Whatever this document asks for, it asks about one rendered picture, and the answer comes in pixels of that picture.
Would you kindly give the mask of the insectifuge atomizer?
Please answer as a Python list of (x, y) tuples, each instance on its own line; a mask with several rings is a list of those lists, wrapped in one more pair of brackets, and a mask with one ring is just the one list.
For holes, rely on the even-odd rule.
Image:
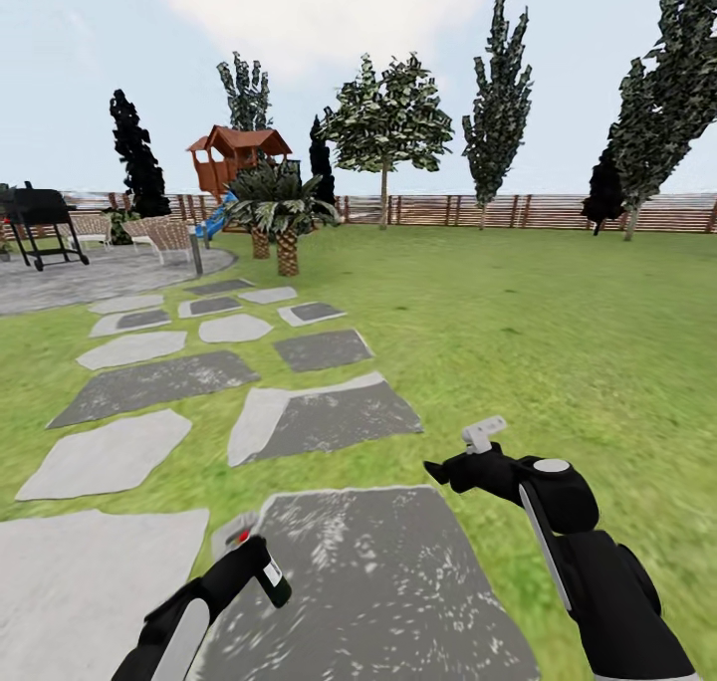
[(254, 576), (278, 609), (290, 599), (292, 589), (275, 561), (271, 561), (266, 568)]

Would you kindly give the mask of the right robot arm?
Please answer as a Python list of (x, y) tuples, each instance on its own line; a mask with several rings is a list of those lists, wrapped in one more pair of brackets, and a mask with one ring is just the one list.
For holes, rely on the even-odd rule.
[(660, 618), (660, 599), (636, 555), (603, 530), (587, 480), (561, 459), (503, 455), (489, 437), (507, 426), (496, 415), (466, 427), (465, 453), (423, 465), (455, 493), (479, 487), (529, 516), (595, 681), (700, 681), (682, 645)]

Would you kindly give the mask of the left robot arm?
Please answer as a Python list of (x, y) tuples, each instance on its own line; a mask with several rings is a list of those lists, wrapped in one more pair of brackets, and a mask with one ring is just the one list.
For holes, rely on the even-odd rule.
[(111, 681), (184, 681), (208, 626), (250, 578), (272, 561), (262, 537), (249, 538), (241, 545), (237, 542), (260, 519), (260, 513), (248, 511), (212, 534), (216, 564), (144, 617), (138, 646), (126, 655)]

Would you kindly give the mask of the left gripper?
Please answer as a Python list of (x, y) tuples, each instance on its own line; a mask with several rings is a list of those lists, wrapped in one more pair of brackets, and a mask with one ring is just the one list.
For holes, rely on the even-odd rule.
[(236, 551), (222, 557), (210, 570), (220, 570), (230, 580), (230, 600), (233, 600), (250, 578), (266, 568), (271, 561), (265, 539), (255, 536), (245, 540)]

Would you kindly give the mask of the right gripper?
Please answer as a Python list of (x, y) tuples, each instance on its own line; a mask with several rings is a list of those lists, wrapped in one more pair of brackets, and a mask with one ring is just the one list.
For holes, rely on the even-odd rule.
[(507, 458), (503, 455), (499, 443), (491, 441), (491, 450), (484, 453), (461, 453), (443, 462), (442, 465), (425, 461), (423, 465), (429, 475), (439, 485), (451, 484), (455, 493), (463, 493), (467, 489), (479, 487), (497, 497), (502, 498), (492, 488), (492, 472), (500, 458)]

